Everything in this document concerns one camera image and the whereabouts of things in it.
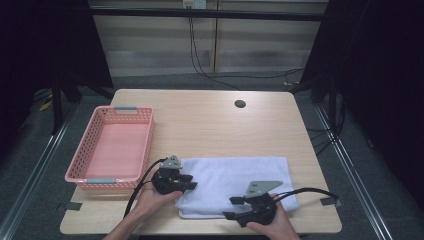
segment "aluminum rail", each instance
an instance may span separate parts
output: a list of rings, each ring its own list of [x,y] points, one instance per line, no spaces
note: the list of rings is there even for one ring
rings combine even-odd
[[[175,8],[125,8],[100,7],[65,8],[39,7],[34,9],[48,14],[88,14],[102,16],[147,16],[147,17],[191,17],[191,18],[227,18],[227,19],[257,19],[257,20],[286,20],[320,22],[331,18],[321,13],[287,13],[287,12],[260,12],[260,11],[233,11],[233,10],[204,10],[204,9],[175,9]]]
[[[316,111],[325,129],[330,129],[329,119],[322,105],[317,105]],[[346,174],[352,184],[352,187],[355,190],[356,195],[358,196],[359,201],[361,202],[362,207],[364,208],[365,213],[372,227],[374,228],[375,233],[377,234],[378,239],[393,240],[393,237],[390,234],[390,231],[384,221],[383,216],[381,215],[370,194],[368,193],[364,183],[362,182],[361,177],[356,171],[355,165],[347,154],[347,151],[343,146],[342,142],[338,137],[334,135],[332,131],[327,131],[327,134],[330,139],[335,139],[332,143],[333,148],[339,157],[340,163],[346,171]]]
[[[70,109],[70,112],[62,126],[58,129],[56,134],[50,137],[44,152],[41,154],[41,157],[38,160],[37,165],[35,166],[31,175],[29,176],[27,182],[25,183],[25,186],[22,188],[22,191],[20,192],[18,198],[15,200],[15,203],[3,219],[3,222],[0,225],[1,240],[12,239],[13,235],[15,234],[15,231],[25,214],[25,211],[27,210],[34,196],[51,159],[54,156],[57,147],[65,135],[69,120],[72,118],[72,115],[76,110],[76,106],[77,104],[72,105],[72,108]]]

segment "gray carpet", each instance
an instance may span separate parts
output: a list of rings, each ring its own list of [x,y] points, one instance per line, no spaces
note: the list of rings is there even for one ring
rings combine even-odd
[[[249,76],[274,76],[282,73],[248,73]],[[293,85],[284,85],[285,81],[293,83],[300,79],[300,73],[290,75],[288,79],[280,78],[246,78],[236,77],[240,74],[215,80],[233,85],[218,83],[197,74],[182,74],[172,76],[126,77],[114,79],[115,89],[146,88],[146,89],[216,89],[246,91],[284,91]],[[43,178],[35,189],[13,239],[101,239],[102,236],[65,236],[60,233],[59,225],[64,213],[56,210],[58,204],[70,200],[75,186],[65,182],[64,175],[73,154],[79,144],[89,118],[98,105],[108,105],[110,100],[96,95],[94,92],[81,89],[82,101],[76,106],[76,111],[70,119],[67,131],[57,148]],[[315,106],[311,103],[309,92],[295,95],[301,115],[308,129],[323,129]],[[11,149],[7,165],[0,171],[0,214],[1,219],[13,206],[26,179],[40,158],[47,145],[53,126],[52,109],[39,112],[34,104],[31,116],[27,120],[20,138]],[[65,102],[65,112],[70,109]],[[319,145],[328,141],[326,134],[310,131],[312,144]],[[384,217],[393,239],[421,239],[424,236],[424,214],[418,209],[408,192],[391,174],[378,153],[367,144],[366,134],[347,111],[343,125],[341,140],[346,147],[355,167],[359,172],[369,194],[373,197],[377,208]],[[315,149],[319,151],[324,145]],[[330,191],[338,194],[344,205],[338,208],[343,224],[341,232],[336,234],[309,234],[303,239],[378,239],[371,226],[358,196],[356,195],[336,152],[330,145],[320,155],[318,160]],[[267,239],[263,236],[221,236],[203,239]],[[154,236],[143,239],[198,239],[196,236],[164,237]]]

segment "black cable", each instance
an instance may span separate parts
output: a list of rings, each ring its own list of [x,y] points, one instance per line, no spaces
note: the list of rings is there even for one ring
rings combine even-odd
[[[280,77],[286,77],[291,74],[294,74],[296,72],[302,71],[305,68],[294,68],[287,70],[284,74],[280,75],[274,75],[274,76],[247,76],[247,75],[221,75],[221,76],[210,76],[212,78],[231,78],[231,77],[237,77],[237,78],[280,78]]]
[[[138,192],[140,191],[140,189],[143,187],[144,184],[148,183],[148,182],[144,182],[144,180],[146,180],[147,176],[149,175],[150,171],[152,171],[152,169],[161,162],[164,162],[166,160],[166,158],[164,159],[159,159],[156,162],[154,162],[149,169],[147,169],[147,171],[144,173],[143,178],[141,178],[140,182],[137,184],[137,187],[134,188],[134,192],[132,193],[130,199],[128,200],[128,204],[127,204],[127,208],[125,209],[125,213],[124,213],[124,218],[128,215],[128,213],[131,211],[131,207],[132,204],[135,200],[135,198],[137,197]]]
[[[327,144],[324,147],[322,147],[317,153],[315,153],[316,156],[320,155],[328,146],[330,146],[330,144],[334,143],[339,138],[339,136],[342,132],[342,129],[343,129],[343,124],[344,124],[345,119],[346,119],[346,104],[342,100],[342,104],[341,104],[340,112],[339,112],[338,124],[337,124],[337,127],[336,127],[336,132],[334,133],[334,137],[332,137],[330,139],[330,141],[327,142]],[[317,144],[317,145],[314,146],[314,148],[317,147],[317,146],[320,146],[324,143],[325,142]]]
[[[299,189],[296,189],[296,190],[293,190],[293,191],[290,191],[290,192],[280,193],[278,195],[281,195],[281,196],[278,197],[278,198],[275,198],[273,200],[273,202],[277,203],[277,202],[283,200],[284,198],[286,198],[288,196],[291,196],[291,195],[294,195],[294,194],[299,194],[299,193],[304,193],[304,192],[321,193],[321,194],[324,194],[324,195],[327,195],[327,196],[333,198],[335,201],[339,200],[339,196],[337,196],[334,193],[331,193],[331,192],[328,192],[328,191],[325,191],[325,190],[322,190],[322,189],[319,189],[319,188],[305,187],[305,188],[299,188]]]
[[[199,74],[200,76],[205,77],[205,78],[207,78],[207,79],[209,79],[209,80],[211,80],[213,82],[217,82],[217,83],[221,83],[221,84],[227,85],[227,86],[229,86],[231,88],[234,88],[236,90],[241,90],[238,87],[233,86],[231,84],[228,84],[228,83],[225,83],[225,82],[221,82],[221,81],[217,81],[217,80],[211,78],[210,76],[208,76],[205,73],[205,71],[203,71],[202,65],[200,64],[199,56],[197,54],[196,40],[194,38],[193,19],[192,18],[189,18],[188,21],[189,21],[189,25],[190,25],[190,55],[191,55],[191,63],[193,65],[194,70],[197,72],[197,74]],[[194,63],[193,47],[194,47],[194,53],[195,53],[195,56],[196,56],[196,59],[197,59],[197,64],[198,64],[199,69],[200,69],[201,72],[199,72],[199,70],[197,69],[197,67],[196,67],[196,65]]]
[[[284,77],[286,78],[286,89],[284,91],[287,91],[288,89],[288,79],[287,76],[294,74],[298,71],[302,71],[305,68],[295,68],[295,69],[290,69],[288,71],[286,71],[284,74],[280,74],[280,75],[274,75],[274,76],[247,76],[247,75],[221,75],[221,76],[210,76],[208,74],[205,73],[205,71],[203,70],[201,64],[200,64],[200,60],[199,60],[199,56],[197,54],[197,47],[196,47],[196,40],[194,37],[194,25],[193,25],[193,19],[189,18],[189,26],[190,26],[190,55],[191,55],[191,63],[193,65],[194,70],[197,72],[197,74],[199,74],[202,77],[206,77],[211,81],[217,82],[217,83],[221,83],[221,84],[225,84],[229,87],[235,88],[237,90],[240,90],[239,88],[225,83],[225,82],[221,82],[221,81],[217,81],[215,80],[215,78],[260,78],[260,79],[270,79],[270,78],[280,78],[280,77]],[[194,63],[194,56],[193,56],[193,49],[194,49],[194,55],[196,57],[197,60],[197,65],[200,69],[200,71],[197,69],[196,64]]]

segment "wooden table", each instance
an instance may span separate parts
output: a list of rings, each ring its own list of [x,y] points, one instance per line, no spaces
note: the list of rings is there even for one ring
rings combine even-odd
[[[243,100],[244,108],[235,106]],[[293,186],[328,190],[294,97],[283,92],[209,90],[119,90],[112,104],[150,106],[155,129],[149,161],[189,157],[284,156]],[[109,233],[122,219],[131,191],[93,192],[76,187],[60,229],[64,234]],[[335,233],[341,222],[333,205],[317,193],[297,195],[291,213],[298,233]],[[225,219],[187,220],[169,204],[142,223],[135,234],[256,234]]]

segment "basket handle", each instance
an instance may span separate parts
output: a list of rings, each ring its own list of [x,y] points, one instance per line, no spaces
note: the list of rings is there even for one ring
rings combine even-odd
[[[87,184],[116,184],[115,178],[89,178]]]

